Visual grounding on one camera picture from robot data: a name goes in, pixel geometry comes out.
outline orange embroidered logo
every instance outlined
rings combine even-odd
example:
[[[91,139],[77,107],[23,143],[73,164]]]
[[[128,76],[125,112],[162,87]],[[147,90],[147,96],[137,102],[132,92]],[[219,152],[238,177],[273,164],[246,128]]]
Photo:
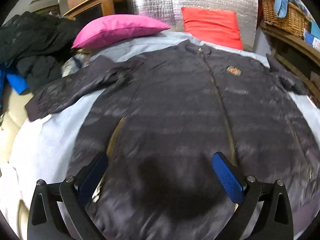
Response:
[[[234,66],[229,66],[226,69],[229,73],[235,75],[235,76],[240,76],[242,73],[240,71],[240,69],[238,69],[237,67]]]

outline white sheet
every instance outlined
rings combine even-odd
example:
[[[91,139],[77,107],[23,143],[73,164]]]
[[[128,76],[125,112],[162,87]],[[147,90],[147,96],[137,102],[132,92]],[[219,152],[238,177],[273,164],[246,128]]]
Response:
[[[186,39],[196,45],[205,43],[216,49],[252,57],[269,67],[264,56],[199,41],[189,33],[169,31],[120,42],[100,50],[91,60],[103,55],[115,62],[122,62],[143,52],[177,45]],[[30,208],[38,179],[44,179],[49,184],[61,182],[65,178],[78,131],[92,104],[102,92],[103,90],[99,90],[83,96],[74,105],[51,117],[32,123],[27,120],[19,131],[13,144],[10,164],[17,171],[22,199],[27,208]],[[304,115],[320,146],[320,111],[312,106],[307,96],[297,96],[293,93],[290,93],[290,96]]]

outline red cushion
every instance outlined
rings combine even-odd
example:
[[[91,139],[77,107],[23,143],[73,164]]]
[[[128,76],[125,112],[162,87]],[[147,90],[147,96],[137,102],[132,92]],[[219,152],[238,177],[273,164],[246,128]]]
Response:
[[[243,49],[236,13],[182,7],[185,32],[201,41]]]

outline pile of clothes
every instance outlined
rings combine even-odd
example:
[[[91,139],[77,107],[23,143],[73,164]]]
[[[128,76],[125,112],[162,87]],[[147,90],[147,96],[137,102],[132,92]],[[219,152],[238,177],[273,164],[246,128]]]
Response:
[[[0,95],[5,77],[18,94],[62,77],[80,32],[76,21],[25,12],[0,28]]]

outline jacket zipper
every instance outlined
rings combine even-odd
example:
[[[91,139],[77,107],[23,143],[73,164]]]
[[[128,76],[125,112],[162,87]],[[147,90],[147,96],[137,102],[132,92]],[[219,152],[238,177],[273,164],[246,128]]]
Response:
[[[306,162],[307,162],[307,164],[308,164],[308,174],[307,174],[307,176],[308,176],[308,181],[310,181],[310,180],[311,180],[311,176],[312,176],[312,168],[311,168],[311,166],[310,166],[310,163],[308,162],[307,155],[306,155],[305,152],[302,150],[302,147],[301,147],[300,141],[299,141],[299,139],[298,139],[297,133],[296,133],[296,131],[294,130],[294,127],[293,127],[293,125],[292,125],[292,123],[290,122],[289,119],[287,119],[287,124],[288,124],[288,126],[289,126],[289,128],[290,128],[290,131],[291,131],[291,134],[292,134],[292,137],[293,137],[294,141],[295,141],[296,144],[298,145],[299,151],[302,153],[302,155],[304,156],[304,158],[305,158],[305,160],[306,160]]]
[[[108,157],[110,158],[112,156],[112,153],[113,153],[113,149],[115,147],[115,144],[116,144],[116,141],[117,141],[117,137],[120,133],[120,130],[121,128],[123,127],[124,125],[124,121],[125,121],[125,117],[123,117],[118,125],[116,126],[116,128],[114,129],[111,137],[110,137],[110,140],[109,140],[109,143],[108,143],[108,148],[106,150],[106,154],[108,155]],[[98,186],[96,187],[93,195],[92,195],[92,201],[94,203],[96,203],[98,201],[98,199],[100,198],[100,192],[101,192],[101,187],[102,187],[102,183],[104,181],[104,178],[105,178],[105,174],[102,176]]]
[[[237,166],[235,144],[234,144],[234,141],[233,141],[233,136],[232,136],[232,132],[231,132],[231,128],[230,128],[230,124],[229,124],[226,108],[225,108],[225,106],[224,106],[224,104],[223,104],[223,102],[221,100],[221,94],[220,94],[220,91],[218,89],[217,82],[216,82],[216,80],[214,78],[213,72],[210,70],[208,63],[204,58],[203,49],[199,48],[199,54],[200,54],[202,60],[204,61],[205,65],[207,67],[207,70],[209,71],[209,73],[211,75],[211,79],[210,80],[211,80],[211,82],[212,82],[212,84],[214,86],[214,93],[216,94],[218,102],[219,102],[219,105],[220,105],[220,107],[222,109],[223,121],[225,123],[226,132],[227,132],[227,136],[228,136],[228,141],[229,141],[229,145],[230,145],[230,151],[231,151],[231,160],[230,160],[230,162],[231,162],[232,165]]]

